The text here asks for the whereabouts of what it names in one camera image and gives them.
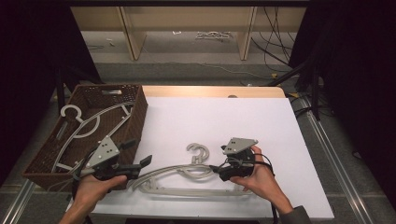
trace white tabletop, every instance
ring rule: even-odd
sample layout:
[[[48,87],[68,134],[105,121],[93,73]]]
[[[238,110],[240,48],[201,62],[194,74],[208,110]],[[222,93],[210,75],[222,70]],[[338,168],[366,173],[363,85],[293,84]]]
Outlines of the white tabletop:
[[[187,164],[195,151],[209,148],[205,164],[220,165],[221,146],[231,137],[257,139],[274,166],[276,180],[293,206],[303,205],[313,219],[333,218],[332,209],[286,98],[148,97],[143,137],[135,162],[152,155],[141,175],[165,166]],[[159,185],[181,189],[234,189],[217,175],[192,181],[180,175],[159,177]],[[124,217],[260,219],[272,217],[271,206],[256,195],[180,197],[115,191],[97,204],[95,214]]]

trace brown woven basket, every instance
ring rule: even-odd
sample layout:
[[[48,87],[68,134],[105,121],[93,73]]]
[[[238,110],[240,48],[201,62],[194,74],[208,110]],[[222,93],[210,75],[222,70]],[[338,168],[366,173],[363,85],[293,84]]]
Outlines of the brown woven basket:
[[[120,152],[119,164],[133,163],[138,143],[142,137],[148,109],[142,87],[133,84],[78,85],[67,103],[68,105],[78,106],[82,112],[81,118],[86,120],[108,107],[128,102],[134,102],[131,117],[111,135],[111,139],[116,145],[131,139],[136,139],[137,144]],[[66,185],[64,182],[70,180],[72,175],[63,168],[57,168],[54,173],[51,170],[61,148],[80,125],[80,122],[76,120],[77,114],[77,110],[68,108],[65,110],[65,117],[60,116],[58,118],[52,133],[22,174],[23,177],[30,179],[45,190],[71,190],[71,184]],[[73,138],[65,149],[60,163],[74,167],[76,161],[81,161],[90,150],[98,146],[98,141],[106,137],[120,123],[122,117],[126,117],[126,113],[121,107],[101,115],[96,131],[86,137]],[[90,121],[78,132],[78,135],[89,133],[94,128],[95,123],[96,119]]]

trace gray carpet floor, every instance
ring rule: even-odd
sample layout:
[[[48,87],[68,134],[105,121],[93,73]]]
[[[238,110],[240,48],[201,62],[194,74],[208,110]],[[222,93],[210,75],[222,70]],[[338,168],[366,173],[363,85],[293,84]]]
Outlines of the gray carpet floor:
[[[137,83],[142,85],[208,85],[208,86],[261,86],[270,82],[272,73],[265,65],[257,64],[223,64],[223,68],[209,67],[202,64],[154,63],[98,63],[97,69],[106,83]],[[277,65],[277,69],[288,70],[286,66]],[[296,77],[281,84],[285,93],[295,92],[293,88]],[[324,95],[321,103],[326,104]],[[302,99],[290,103],[294,110],[302,108]],[[353,146],[345,134],[337,117],[330,108],[320,109],[321,124],[331,139],[337,154],[346,167],[356,189],[366,203],[375,223],[396,223],[395,211],[389,204],[387,197],[375,182],[364,161],[352,155]],[[57,119],[56,100],[49,102],[47,114],[37,127],[35,136],[31,139],[9,175],[5,185],[0,190],[0,217],[3,217],[16,196],[19,186],[23,183],[21,173],[46,140]],[[307,144],[313,163],[317,169],[319,179],[332,206],[334,220],[315,220],[314,223],[359,223],[343,192],[338,180],[326,158],[321,144],[313,131],[307,114],[297,118],[300,129]],[[19,223],[56,223],[64,213],[68,201],[67,193],[47,193],[37,188],[26,205]],[[94,223],[125,223],[122,217],[93,216]]]

